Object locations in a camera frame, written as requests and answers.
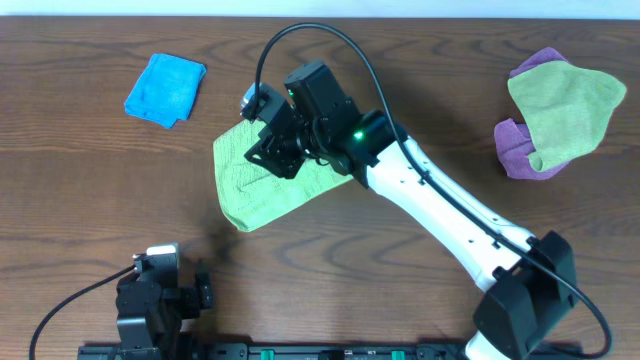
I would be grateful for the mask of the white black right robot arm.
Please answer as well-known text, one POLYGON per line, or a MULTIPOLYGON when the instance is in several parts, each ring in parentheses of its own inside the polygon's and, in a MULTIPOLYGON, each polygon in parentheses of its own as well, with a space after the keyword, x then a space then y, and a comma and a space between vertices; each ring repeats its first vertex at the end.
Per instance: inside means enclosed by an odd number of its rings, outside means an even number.
POLYGON ((526 359, 541 349, 577 303, 561 283, 576 281, 569 243, 555 232, 538 239, 483 205, 384 112, 361 112, 323 62, 299 67, 284 85, 286 96, 266 84, 245 93, 243 116, 266 125, 246 159, 284 179, 323 160, 419 222, 484 293, 467 358, 526 359))

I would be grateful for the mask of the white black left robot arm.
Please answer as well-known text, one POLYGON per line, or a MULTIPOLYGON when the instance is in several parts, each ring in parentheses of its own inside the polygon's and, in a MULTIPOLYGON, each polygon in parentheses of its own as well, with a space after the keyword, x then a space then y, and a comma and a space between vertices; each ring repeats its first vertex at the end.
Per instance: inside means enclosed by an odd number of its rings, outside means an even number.
POLYGON ((178 256, 139 255, 134 273, 116 287, 118 355, 123 359, 196 359, 207 357, 206 346, 181 330, 213 306, 209 269, 198 262, 194 283, 179 285, 178 256))

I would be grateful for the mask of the light green cloth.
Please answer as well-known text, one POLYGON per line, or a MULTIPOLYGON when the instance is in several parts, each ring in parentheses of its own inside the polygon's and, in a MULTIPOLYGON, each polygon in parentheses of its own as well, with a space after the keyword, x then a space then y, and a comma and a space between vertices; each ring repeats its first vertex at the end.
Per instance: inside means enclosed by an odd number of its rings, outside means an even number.
POLYGON ((224 216, 240 231, 254 231, 353 179, 313 161, 295 178, 278 178, 244 154, 259 139, 260 122, 243 120, 213 142, 214 175, 224 216))

